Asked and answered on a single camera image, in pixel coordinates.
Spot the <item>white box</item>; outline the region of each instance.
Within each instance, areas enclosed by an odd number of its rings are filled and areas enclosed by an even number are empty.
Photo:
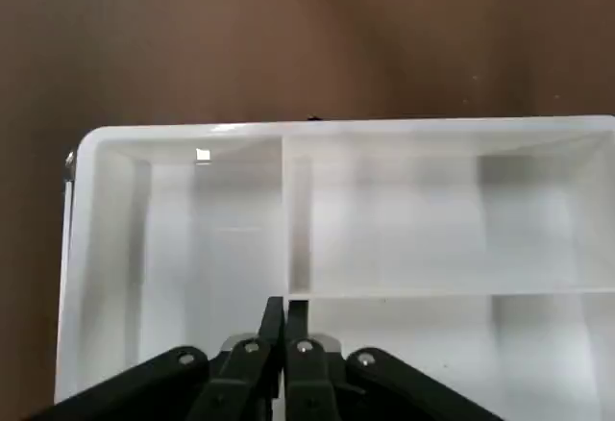
[[[269,295],[507,420],[615,418],[615,119],[104,128],[78,151],[57,399]]]

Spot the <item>brown table surface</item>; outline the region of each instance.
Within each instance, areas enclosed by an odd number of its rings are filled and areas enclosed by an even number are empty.
[[[0,419],[52,400],[62,162],[100,125],[613,113],[615,0],[0,0]]]

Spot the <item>metal screw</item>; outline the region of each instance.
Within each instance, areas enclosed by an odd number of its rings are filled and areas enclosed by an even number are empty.
[[[194,361],[194,356],[192,354],[181,354],[178,360],[182,365],[190,365]]]
[[[363,354],[359,354],[357,359],[363,366],[369,366],[376,363],[376,359],[374,359],[374,356],[366,352],[364,352]]]
[[[309,341],[299,341],[297,344],[297,349],[301,353],[309,352],[314,348],[314,346]]]
[[[243,348],[246,350],[248,354],[252,354],[258,350],[258,343],[255,341],[247,342]]]

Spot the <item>white plastic tray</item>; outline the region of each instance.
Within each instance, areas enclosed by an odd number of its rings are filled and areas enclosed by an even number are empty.
[[[345,353],[382,347],[505,419],[614,419],[614,128],[96,130],[77,155],[57,399],[176,345],[214,355],[282,294],[309,298],[311,330]]]

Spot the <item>small white object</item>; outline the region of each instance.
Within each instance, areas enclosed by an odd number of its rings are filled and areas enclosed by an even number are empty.
[[[196,161],[211,160],[211,151],[208,149],[196,149]]]
[[[285,295],[506,420],[615,419],[614,118],[223,126],[83,141],[57,400]]]

